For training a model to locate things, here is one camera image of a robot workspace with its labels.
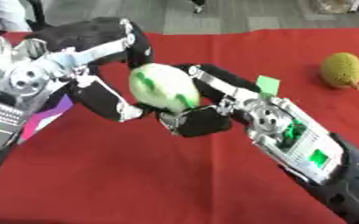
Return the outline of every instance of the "red tablecloth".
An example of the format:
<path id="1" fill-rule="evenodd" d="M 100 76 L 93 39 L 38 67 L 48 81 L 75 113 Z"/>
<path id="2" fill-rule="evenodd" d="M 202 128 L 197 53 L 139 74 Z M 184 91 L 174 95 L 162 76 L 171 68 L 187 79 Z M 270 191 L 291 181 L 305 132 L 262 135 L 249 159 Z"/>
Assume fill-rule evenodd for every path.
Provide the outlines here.
<path id="1" fill-rule="evenodd" d="M 359 147 L 359 91 L 332 90 L 317 77 L 329 54 L 359 56 L 359 29 L 150 37 L 157 62 L 210 62 L 246 79 L 282 80 L 281 96 Z M 127 89 L 123 66 L 102 70 Z M 342 223 L 252 146 L 239 125 L 184 139 L 152 117 L 115 123 L 80 105 L 16 148 L 0 169 L 0 221 Z"/>

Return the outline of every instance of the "white and green ball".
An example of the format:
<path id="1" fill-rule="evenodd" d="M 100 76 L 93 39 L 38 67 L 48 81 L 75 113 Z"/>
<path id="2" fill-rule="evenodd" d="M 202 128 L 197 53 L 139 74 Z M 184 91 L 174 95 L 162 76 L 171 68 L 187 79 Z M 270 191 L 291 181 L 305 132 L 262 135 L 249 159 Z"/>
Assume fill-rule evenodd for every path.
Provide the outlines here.
<path id="1" fill-rule="evenodd" d="M 196 108 L 200 94 L 192 79 L 180 69 L 146 64 L 130 73 L 130 91 L 144 104 L 178 114 Z"/>

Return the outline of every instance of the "green led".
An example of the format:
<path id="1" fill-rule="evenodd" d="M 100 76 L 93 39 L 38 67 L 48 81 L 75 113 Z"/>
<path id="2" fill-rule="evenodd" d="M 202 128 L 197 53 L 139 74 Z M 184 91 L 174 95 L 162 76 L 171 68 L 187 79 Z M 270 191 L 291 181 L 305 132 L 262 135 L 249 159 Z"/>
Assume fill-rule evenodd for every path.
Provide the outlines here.
<path id="1" fill-rule="evenodd" d="M 321 168 L 327 162 L 328 156 L 325 155 L 321 150 L 316 150 L 313 155 L 310 156 L 309 160 Z"/>

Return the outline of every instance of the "gray floor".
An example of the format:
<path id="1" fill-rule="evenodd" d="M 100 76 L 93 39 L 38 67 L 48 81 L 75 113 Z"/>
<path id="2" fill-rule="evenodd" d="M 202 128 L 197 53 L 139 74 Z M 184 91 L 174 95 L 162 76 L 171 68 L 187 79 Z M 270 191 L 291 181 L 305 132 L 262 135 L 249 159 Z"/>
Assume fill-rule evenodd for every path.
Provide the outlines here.
<path id="1" fill-rule="evenodd" d="M 359 13 L 320 15 L 311 0 L 208 0 L 192 13 L 187 0 L 42 0 L 52 25 L 102 16 L 127 17 L 146 32 L 216 34 L 279 28 L 359 27 Z"/>

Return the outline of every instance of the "robotic hand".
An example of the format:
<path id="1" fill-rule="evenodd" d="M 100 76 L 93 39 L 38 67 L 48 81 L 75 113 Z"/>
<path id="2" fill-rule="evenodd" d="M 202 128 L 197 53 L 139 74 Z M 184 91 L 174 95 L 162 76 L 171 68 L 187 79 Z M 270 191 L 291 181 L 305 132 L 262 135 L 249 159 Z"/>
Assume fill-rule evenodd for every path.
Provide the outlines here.
<path id="1" fill-rule="evenodd" d="M 213 65 L 177 65 L 213 105 L 177 115 L 158 112 L 173 134 L 197 137 L 246 126 L 253 143 L 300 186 L 347 223 L 359 224 L 359 150 L 288 99 Z"/>
<path id="2" fill-rule="evenodd" d="M 127 19 L 105 17 L 48 28 L 15 47 L 0 37 L 0 164 L 26 121 L 58 95 L 68 93 L 111 120 L 142 116 L 141 108 L 99 77 L 96 66 L 110 61 L 127 62 L 130 69 L 152 61 L 147 37 Z"/>

